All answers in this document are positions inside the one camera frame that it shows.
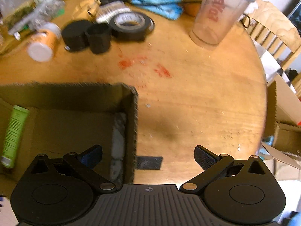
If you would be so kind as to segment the cotton swab bag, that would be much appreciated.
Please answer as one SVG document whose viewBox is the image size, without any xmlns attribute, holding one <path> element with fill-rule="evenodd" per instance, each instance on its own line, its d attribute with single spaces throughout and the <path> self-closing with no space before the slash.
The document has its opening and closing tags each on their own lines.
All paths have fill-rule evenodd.
<svg viewBox="0 0 301 226">
<path fill-rule="evenodd" d="M 131 12 L 132 10 L 125 5 L 124 2 L 121 1 L 114 1 L 107 5 L 100 6 L 100 10 L 96 15 L 95 21 L 97 23 L 109 23 L 110 20 L 120 14 L 125 12 Z"/>
</svg>

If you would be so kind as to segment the black electrical tape roll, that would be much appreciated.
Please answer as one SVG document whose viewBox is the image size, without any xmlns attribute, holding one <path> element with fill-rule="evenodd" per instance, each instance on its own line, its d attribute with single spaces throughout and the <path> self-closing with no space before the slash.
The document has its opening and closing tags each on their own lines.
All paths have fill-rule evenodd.
<svg viewBox="0 0 301 226">
<path fill-rule="evenodd" d="M 150 17 L 140 12 L 125 12 L 114 16 L 109 25 L 112 35 L 120 41 L 144 41 Z"/>
</svg>

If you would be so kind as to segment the green tube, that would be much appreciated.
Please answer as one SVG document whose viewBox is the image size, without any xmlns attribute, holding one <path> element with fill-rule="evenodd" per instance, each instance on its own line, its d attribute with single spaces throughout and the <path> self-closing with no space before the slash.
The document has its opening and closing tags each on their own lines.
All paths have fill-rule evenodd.
<svg viewBox="0 0 301 226">
<path fill-rule="evenodd" d="M 18 147 L 30 111 L 20 106 L 13 106 L 4 138 L 1 164 L 7 169 L 14 168 Z"/>
</svg>

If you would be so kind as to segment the wooden chair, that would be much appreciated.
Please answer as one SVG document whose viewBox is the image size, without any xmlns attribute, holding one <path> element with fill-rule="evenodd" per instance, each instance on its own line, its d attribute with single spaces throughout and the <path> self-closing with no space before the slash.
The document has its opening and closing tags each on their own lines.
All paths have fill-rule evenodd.
<svg viewBox="0 0 301 226">
<path fill-rule="evenodd" d="M 256 0 L 252 13 L 243 15 L 242 24 L 249 36 L 266 49 L 274 59 L 289 49 L 290 53 L 281 61 L 283 70 L 289 68 L 300 55 L 300 35 L 295 25 L 271 2 Z"/>
</svg>

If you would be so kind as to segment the kiwi fruit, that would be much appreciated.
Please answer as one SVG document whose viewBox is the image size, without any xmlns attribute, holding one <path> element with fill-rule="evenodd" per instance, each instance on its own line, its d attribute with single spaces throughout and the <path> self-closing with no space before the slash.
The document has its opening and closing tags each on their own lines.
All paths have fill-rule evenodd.
<svg viewBox="0 0 301 226">
<path fill-rule="evenodd" d="M 196 17 L 200 10 L 202 0 L 183 0 L 181 2 L 184 12 L 189 16 Z"/>
</svg>

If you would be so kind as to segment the clear bag dark contents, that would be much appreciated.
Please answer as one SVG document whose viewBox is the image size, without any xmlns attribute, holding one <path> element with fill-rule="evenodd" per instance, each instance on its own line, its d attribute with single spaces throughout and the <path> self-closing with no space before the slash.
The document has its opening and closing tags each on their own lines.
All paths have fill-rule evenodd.
<svg viewBox="0 0 301 226">
<path fill-rule="evenodd" d="M 63 0 L 51 0 L 37 6 L 24 5 L 4 19 L 8 34 L 15 35 L 23 30 L 36 31 L 64 10 Z"/>
</svg>

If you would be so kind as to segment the yellow earphone case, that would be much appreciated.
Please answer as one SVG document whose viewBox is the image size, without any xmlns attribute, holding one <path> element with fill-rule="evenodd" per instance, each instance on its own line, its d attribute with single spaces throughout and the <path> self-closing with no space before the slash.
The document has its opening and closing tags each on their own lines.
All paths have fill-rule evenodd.
<svg viewBox="0 0 301 226">
<path fill-rule="evenodd" d="M 82 0 L 74 9 L 73 20 L 94 21 L 100 11 L 100 0 Z"/>
</svg>

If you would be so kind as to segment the black hexagonal holder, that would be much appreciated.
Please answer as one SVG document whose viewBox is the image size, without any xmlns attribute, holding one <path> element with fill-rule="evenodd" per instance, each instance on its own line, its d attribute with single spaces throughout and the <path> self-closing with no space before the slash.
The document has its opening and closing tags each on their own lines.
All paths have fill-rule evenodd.
<svg viewBox="0 0 301 226">
<path fill-rule="evenodd" d="M 111 27 L 108 23 L 93 23 L 88 20 L 72 21 L 61 31 L 65 48 L 79 52 L 90 48 L 94 54 L 107 52 L 111 46 Z"/>
</svg>

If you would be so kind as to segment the cardboard box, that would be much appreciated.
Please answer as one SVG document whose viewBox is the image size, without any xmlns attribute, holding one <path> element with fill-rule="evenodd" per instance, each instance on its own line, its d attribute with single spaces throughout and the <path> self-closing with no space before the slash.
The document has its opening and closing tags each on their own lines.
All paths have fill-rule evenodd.
<svg viewBox="0 0 301 226">
<path fill-rule="evenodd" d="M 33 158 L 45 153 L 59 158 L 81 153 L 95 144 L 103 158 L 95 171 L 110 180 L 114 115 L 125 113 L 123 183 L 132 183 L 136 168 L 138 93 L 126 84 L 12 84 L 1 86 L 1 136 L 13 106 L 30 111 L 14 168 L 8 178 L 19 181 Z"/>
</svg>

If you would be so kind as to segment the amber kapton tape roll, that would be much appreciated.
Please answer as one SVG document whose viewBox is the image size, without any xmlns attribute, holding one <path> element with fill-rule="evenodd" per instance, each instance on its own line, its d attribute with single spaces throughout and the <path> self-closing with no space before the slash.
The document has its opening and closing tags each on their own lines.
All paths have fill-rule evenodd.
<svg viewBox="0 0 301 226">
<path fill-rule="evenodd" d="M 146 29 L 146 35 L 151 34 L 155 29 L 155 22 L 153 19 L 150 18 L 150 24 L 148 26 L 148 28 Z"/>
</svg>

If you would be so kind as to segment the marble pattern bar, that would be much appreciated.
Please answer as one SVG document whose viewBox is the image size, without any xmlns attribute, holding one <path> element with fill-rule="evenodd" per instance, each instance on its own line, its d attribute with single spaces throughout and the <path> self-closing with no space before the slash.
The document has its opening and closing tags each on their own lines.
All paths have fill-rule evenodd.
<svg viewBox="0 0 301 226">
<path fill-rule="evenodd" d="M 120 187 L 123 184 L 123 159 L 125 157 L 125 126 L 127 124 L 125 113 L 114 115 L 112 132 L 110 180 Z"/>
</svg>

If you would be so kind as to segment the blue wet wipes pack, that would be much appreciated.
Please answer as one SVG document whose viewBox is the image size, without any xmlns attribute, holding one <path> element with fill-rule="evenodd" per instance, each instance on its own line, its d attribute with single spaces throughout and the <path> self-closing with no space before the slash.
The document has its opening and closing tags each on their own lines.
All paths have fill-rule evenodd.
<svg viewBox="0 0 301 226">
<path fill-rule="evenodd" d="M 177 20 L 183 13 L 182 0 L 130 0 L 139 8 L 151 11 L 170 20 Z"/>
</svg>

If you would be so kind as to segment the clear shaker bottle grey lid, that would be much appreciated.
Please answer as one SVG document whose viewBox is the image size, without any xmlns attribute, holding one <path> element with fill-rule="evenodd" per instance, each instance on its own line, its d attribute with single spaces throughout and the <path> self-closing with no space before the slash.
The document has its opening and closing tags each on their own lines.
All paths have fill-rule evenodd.
<svg viewBox="0 0 301 226">
<path fill-rule="evenodd" d="M 198 45 L 216 46 L 225 38 L 247 7 L 256 0 L 202 0 L 189 33 Z"/>
</svg>

